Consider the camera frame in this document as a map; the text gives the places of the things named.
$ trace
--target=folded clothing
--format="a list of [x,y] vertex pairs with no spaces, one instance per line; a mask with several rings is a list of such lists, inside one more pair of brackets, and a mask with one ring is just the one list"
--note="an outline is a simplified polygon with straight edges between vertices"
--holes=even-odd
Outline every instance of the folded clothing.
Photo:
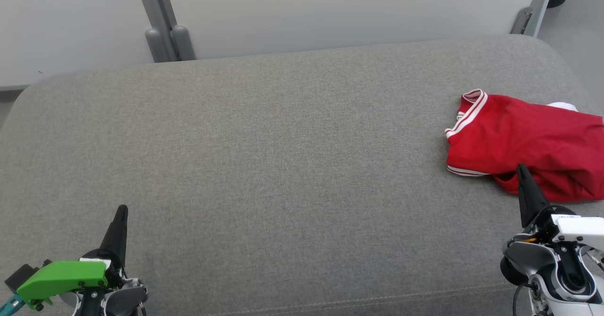
[[518,193],[516,166],[527,165],[552,201],[604,199],[601,116],[530,104],[473,90],[461,97],[457,123],[446,129],[449,171],[492,175]]

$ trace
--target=white striped trim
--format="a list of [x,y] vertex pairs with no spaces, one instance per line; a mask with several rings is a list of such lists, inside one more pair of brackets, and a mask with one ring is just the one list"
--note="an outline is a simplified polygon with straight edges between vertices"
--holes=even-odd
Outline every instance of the white striped trim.
[[481,177],[481,176],[489,175],[489,174],[485,174],[485,172],[466,170],[465,168],[457,168],[457,167],[453,167],[451,165],[447,165],[447,170],[453,172],[454,174],[460,175],[460,176]]
[[483,106],[487,102],[489,95],[486,94],[486,92],[481,89],[476,89],[476,90],[473,90],[473,91],[470,91],[470,92],[464,94],[462,97],[467,101],[470,101],[470,99],[468,99],[466,97],[472,98],[472,102],[473,102],[472,107],[470,107],[470,109],[466,112],[466,114],[464,114],[463,117],[460,120],[458,120],[457,123],[455,123],[455,126],[453,126],[453,129],[445,130],[447,139],[450,138],[451,136],[459,133],[459,131],[461,131],[466,125],[472,123],[472,121],[476,118],[476,116],[478,115],[480,110],[483,108]]

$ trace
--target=green robot arm part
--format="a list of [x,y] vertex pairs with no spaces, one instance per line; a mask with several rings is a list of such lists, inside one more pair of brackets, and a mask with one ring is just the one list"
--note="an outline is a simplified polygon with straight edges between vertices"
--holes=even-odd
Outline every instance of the green robot arm part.
[[41,301],[50,303],[50,297],[71,290],[107,286],[104,262],[62,260],[41,267],[23,285],[17,288],[24,303],[35,309]]

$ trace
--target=black cable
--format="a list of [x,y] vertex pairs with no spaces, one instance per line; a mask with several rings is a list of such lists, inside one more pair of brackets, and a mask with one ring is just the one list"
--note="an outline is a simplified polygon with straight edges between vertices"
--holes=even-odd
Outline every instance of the black cable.
[[512,314],[513,314],[513,316],[516,316],[516,300],[518,299],[518,294],[520,294],[520,290],[522,290],[522,288],[524,288],[525,286],[527,288],[531,288],[532,290],[535,290],[537,288],[533,284],[528,284],[528,283],[520,283],[518,285],[518,288],[516,289],[516,292],[514,292],[514,299],[512,301]]

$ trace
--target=gray fabric surface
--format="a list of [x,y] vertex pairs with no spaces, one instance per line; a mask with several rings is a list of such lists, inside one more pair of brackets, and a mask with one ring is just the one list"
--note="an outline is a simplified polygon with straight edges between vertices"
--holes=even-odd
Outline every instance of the gray fabric surface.
[[50,77],[0,131],[0,277],[78,258],[127,204],[150,316],[509,315],[517,198],[445,164],[475,88],[599,114],[524,36]]

